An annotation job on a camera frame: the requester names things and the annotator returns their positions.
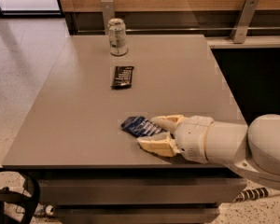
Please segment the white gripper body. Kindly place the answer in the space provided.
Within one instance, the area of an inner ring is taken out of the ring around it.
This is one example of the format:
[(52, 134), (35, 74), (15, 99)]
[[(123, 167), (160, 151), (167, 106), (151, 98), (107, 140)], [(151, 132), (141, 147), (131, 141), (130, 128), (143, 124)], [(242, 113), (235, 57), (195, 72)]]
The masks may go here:
[(207, 133), (214, 120), (193, 116), (182, 120), (175, 130), (175, 141), (182, 156), (188, 161), (208, 163), (205, 154)]

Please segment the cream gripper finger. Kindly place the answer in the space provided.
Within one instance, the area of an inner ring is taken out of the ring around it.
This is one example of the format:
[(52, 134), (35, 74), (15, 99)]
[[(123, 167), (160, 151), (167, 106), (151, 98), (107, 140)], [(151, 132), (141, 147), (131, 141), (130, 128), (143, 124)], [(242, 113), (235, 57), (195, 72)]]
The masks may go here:
[(183, 115), (170, 115), (170, 116), (157, 116), (152, 118), (150, 121), (160, 126), (170, 134), (175, 134), (180, 123), (186, 120), (187, 117)]
[(137, 143), (144, 151), (161, 157), (174, 157), (181, 153), (174, 138), (169, 132), (158, 133), (152, 136), (138, 137)]

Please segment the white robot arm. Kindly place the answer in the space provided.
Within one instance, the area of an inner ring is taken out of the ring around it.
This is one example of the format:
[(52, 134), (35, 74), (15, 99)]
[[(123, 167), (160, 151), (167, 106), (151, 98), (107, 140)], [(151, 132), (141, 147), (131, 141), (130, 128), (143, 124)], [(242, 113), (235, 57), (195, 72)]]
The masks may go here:
[(241, 177), (280, 190), (280, 115), (263, 115), (249, 125), (210, 117), (160, 116), (162, 133), (139, 137), (140, 147), (162, 157), (223, 165)]

